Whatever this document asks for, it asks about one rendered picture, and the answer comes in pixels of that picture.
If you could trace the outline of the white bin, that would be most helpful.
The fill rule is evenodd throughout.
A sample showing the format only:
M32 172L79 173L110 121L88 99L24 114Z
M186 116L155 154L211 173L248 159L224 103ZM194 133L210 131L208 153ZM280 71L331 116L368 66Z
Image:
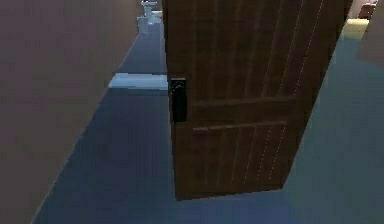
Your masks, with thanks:
M148 18L145 16L139 16L137 18L138 31L140 34L148 34Z

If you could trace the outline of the white toilet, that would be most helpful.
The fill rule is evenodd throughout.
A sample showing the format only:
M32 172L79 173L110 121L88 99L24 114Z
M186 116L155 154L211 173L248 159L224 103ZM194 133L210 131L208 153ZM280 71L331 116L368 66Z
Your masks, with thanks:
M142 0L141 6L144 9L144 15L148 18L149 24L156 24L162 22L162 11L154 10L157 5L157 1Z

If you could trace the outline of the dark red chair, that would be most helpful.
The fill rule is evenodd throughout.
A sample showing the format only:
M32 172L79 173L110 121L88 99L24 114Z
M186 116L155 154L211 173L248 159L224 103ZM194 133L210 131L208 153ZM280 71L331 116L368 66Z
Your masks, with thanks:
M373 15L376 5L376 2L364 3L360 8L358 18L369 20Z

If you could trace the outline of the brown wooden room door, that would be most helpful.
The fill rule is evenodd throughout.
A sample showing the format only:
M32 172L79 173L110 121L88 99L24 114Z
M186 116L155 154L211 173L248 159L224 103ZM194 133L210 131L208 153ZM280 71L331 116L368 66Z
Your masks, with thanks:
M353 0L162 0L179 201L280 190Z

